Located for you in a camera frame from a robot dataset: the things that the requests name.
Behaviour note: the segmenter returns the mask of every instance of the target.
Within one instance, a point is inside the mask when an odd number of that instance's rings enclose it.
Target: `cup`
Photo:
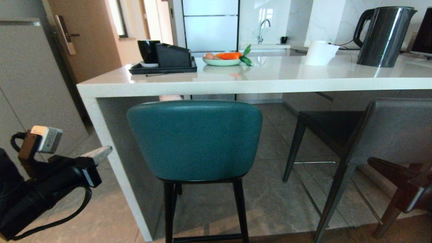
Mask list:
[[[160,41],[138,41],[138,48],[140,49],[141,57],[145,64],[157,64],[158,56],[156,55],[156,44]]]
[[[338,45],[329,45],[325,41],[312,41],[306,55],[306,65],[325,66],[336,56]]]
[[[286,41],[288,40],[288,36],[282,36],[281,38],[280,38],[280,43],[281,44],[286,44]]]

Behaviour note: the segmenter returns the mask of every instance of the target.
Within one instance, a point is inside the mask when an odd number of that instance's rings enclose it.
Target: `door handle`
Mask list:
[[[55,22],[57,24],[58,29],[60,30],[60,36],[63,40],[64,45],[66,46],[67,52],[69,55],[75,55],[76,51],[72,43],[71,37],[78,37],[79,34],[69,34],[66,28],[66,23],[64,22],[63,16],[55,15]]]

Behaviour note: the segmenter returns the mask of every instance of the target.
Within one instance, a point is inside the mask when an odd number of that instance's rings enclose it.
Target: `kettle handle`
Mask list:
[[[375,9],[368,9],[365,12],[362,13],[360,16],[359,22],[357,23],[356,30],[354,32],[353,41],[356,43],[359,47],[363,46],[363,42],[360,41],[360,33],[363,30],[363,26],[365,25],[365,22],[368,20],[371,20],[373,15],[375,13]]]

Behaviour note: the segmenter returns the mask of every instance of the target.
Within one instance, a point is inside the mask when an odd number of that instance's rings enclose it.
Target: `black kettle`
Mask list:
[[[417,12],[413,7],[389,6],[366,10],[357,23],[353,41],[361,48],[357,64],[373,67],[394,67],[408,25]],[[365,41],[360,33],[370,20]]]

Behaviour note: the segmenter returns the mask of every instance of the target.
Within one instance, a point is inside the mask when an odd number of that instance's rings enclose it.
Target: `quartz countertop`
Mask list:
[[[355,54],[337,55],[327,66],[306,66],[305,59],[254,57],[253,67],[215,67],[196,58],[196,73],[150,77],[131,75],[126,65],[77,87],[83,98],[432,89],[431,60],[399,55],[394,67],[379,68],[356,64]]]

